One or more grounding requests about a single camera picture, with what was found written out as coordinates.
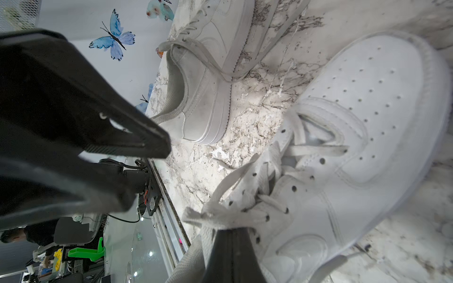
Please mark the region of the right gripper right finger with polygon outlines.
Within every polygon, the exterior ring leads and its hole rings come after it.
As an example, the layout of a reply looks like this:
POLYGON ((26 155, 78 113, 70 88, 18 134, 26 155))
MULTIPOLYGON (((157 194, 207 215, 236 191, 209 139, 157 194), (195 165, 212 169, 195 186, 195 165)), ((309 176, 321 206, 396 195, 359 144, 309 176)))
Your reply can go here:
POLYGON ((266 282, 245 228, 232 231, 232 281, 234 283, 266 282))

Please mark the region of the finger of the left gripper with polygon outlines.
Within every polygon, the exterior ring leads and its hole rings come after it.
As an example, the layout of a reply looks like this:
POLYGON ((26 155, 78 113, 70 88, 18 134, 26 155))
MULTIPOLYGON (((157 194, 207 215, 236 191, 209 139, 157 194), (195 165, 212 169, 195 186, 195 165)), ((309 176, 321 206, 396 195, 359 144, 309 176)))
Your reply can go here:
POLYGON ((128 103, 63 35, 1 34, 1 122, 89 153, 166 158, 168 133, 128 103))
POLYGON ((118 176, 1 120, 1 227, 75 213, 128 211, 136 194, 118 176))

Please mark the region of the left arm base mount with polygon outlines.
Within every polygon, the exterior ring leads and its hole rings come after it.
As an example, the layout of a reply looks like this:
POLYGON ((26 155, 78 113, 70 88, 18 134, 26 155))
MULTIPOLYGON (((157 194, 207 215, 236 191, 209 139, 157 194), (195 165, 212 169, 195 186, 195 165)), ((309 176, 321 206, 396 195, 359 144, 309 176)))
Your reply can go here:
POLYGON ((144 216, 145 212, 150 217, 154 215, 162 199, 162 192, 149 160, 136 159, 134 165, 127 165, 111 158, 104 158, 99 160, 99 165, 106 172, 114 174, 120 183, 126 185, 133 193, 139 195, 140 216, 144 216))

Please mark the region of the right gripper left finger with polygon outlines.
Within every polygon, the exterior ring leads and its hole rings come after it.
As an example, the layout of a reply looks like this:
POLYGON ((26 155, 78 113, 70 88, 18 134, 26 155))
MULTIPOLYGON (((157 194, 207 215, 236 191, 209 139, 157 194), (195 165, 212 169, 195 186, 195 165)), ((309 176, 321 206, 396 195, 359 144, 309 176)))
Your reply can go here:
POLYGON ((233 230, 218 231, 202 283, 232 283, 233 230))

